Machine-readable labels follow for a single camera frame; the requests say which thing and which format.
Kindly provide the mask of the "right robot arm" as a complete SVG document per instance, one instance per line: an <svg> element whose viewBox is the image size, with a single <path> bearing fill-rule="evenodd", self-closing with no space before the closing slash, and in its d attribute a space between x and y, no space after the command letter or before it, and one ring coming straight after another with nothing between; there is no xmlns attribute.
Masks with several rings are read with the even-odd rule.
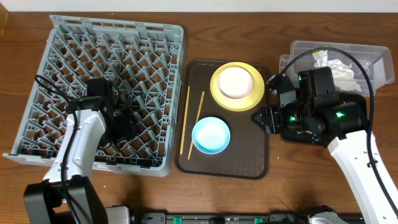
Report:
<svg viewBox="0 0 398 224"><path fill-rule="evenodd" d="M326 147L343 171L365 223L397 223L397 187L368 134L366 100L339 93L331 68L298 74L298 87L290 78L272 77L268 85L279 101L263 106L251 119L267 134L286 141Z"/></svg>

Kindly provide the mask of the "green snack wrapper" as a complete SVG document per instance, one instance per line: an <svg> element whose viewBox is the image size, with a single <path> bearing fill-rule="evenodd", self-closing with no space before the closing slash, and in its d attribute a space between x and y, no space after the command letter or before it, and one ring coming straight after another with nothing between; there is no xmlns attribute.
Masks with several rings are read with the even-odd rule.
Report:
<svg viewBox="0 0 398 224"><path fill-rule="evenodd" d="M312 57L314 59L314 67L320 68L325 67L328 64L328 51L327 50L319 50L312 53Z"/></svg>

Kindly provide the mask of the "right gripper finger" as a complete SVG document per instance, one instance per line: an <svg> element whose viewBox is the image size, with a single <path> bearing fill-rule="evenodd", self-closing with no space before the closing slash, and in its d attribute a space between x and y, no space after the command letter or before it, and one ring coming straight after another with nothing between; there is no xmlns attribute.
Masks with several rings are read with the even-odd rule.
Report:
<svg viewBox="0 0 398 224"><path fill-rule="evenodd" d="M269 91L275 96L295 91L295 87L291 79L284 74L273 75L270 77L267 81L267 86Z"/></svg>
<svg viewBox="0 0 398 224"><path fill-rule="evenodd" d="M265 133L272 132L272 106L263 106L251 115L251 120Z"/></svg>

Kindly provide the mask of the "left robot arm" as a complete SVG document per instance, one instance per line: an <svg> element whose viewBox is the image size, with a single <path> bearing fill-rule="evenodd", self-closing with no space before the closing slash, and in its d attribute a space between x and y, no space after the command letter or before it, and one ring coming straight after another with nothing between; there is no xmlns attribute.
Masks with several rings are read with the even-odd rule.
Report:
<svg viewBox="0 0 398 224"><path fill-rule="evenodd" d="M67 96L49 79L35 81L49 93L67 102L67 129L57 157L43 181L29 184L24 204L31 223L131 223L125 205L104 207L91 177L95 154L104 141L115 142L137 136L129 115L114 113L116 86L103 78L87 83L81 98Z"/></svg>

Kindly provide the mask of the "white paper napkin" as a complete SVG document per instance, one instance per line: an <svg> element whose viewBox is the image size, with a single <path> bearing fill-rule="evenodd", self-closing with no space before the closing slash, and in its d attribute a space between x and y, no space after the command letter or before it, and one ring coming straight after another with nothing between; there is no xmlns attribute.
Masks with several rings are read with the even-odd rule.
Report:
<svg viewBox="0 0 398 224"><path fill-rule="evenodd" d="M354 79L352 64L346 65L340 59L327 62L331 68L333 80L340 91L360 91L361 87Z"/></svg>

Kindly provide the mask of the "light blue bowl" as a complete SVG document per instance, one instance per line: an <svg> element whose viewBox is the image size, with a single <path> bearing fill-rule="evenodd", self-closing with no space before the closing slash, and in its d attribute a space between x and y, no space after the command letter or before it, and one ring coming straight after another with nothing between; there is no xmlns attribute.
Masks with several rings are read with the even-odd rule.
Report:
<svg viewBox="0 0 398 224"><path fill-rule="evenodd" d="M193 127L193 145L202 153L219 154L224 151L231 140L229 126L217 117L200 119Z"/></svg>

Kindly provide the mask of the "pink bowl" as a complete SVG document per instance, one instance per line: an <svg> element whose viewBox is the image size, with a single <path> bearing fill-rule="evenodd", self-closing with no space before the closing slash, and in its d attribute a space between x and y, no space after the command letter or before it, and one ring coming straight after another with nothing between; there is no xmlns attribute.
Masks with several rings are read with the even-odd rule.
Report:
<svg viewBox="0 0 398 224"><path fill-rule="evenodd" d="M218 89L228 98L244 98L252 92L253 79L247 70L241 67L229 67L219 74Z"/></svg>

